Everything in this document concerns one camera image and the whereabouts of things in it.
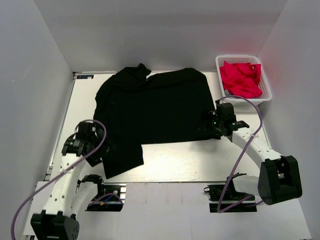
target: red fabric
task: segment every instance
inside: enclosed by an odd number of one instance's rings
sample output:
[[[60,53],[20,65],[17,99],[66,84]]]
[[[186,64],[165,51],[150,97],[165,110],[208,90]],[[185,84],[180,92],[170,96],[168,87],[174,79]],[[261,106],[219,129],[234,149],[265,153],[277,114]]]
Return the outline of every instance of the red fabric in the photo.
[[[220,67],[223,88],[232,95],[246,99],[258,98],[262,91],[258,87],[261,76],[261,64],[234,63],[226,61]]]

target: wall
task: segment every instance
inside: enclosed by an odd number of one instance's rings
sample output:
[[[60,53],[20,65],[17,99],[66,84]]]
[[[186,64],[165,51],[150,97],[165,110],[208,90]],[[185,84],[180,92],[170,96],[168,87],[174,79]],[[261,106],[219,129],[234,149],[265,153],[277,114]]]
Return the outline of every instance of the wall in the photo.
[[[73,75],[32,0],[1,1],[0,33],[0,238],[9,240],[16,209],[44,178]]]
[[[287,0],[35,0],[74,72],[215,68],[257,55]]]
[[[259,58],[273,100],[261,107],[272,146],[299,160],[300,204],[320,240],[320,1],[289,0]]]

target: white basket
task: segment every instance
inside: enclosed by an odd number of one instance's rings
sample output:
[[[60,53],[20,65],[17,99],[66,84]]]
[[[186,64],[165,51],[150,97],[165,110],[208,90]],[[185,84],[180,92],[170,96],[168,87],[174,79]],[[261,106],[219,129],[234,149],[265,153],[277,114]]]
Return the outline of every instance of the white basket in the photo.
[[[222,67],[225,64],[225,61],[227,61],[229,64],[239,64],[239,63],[251,63],[251,64],[261,64],[259,59],[255,56],[250,56],[250,55],[220,55],[215,58],[215,63],[216,63],[216,69],[218,72],[219,76],[219,81],[220,81],[220,87],[222,91],[222,96],[225,97],[225,90],[224,86],[222,84],[222,79],[221,79],[221,73],[220,73],[220,67]],[[263,67],[261,66],[261,77],[260,77],[260,83],[258,87],[262,91],[262,95],[258,98],[248,98],[251,102],[254,103],[254,105],[258,105],[262,102],[265,101],[270,101],[272,98],[272,94],[270,91],[269,83],[266,78],[265,72]],[[237,98],[226,98],[223,101],[229,102],[232,104],[246,104],[246,101],[243,99],[237,99]]]

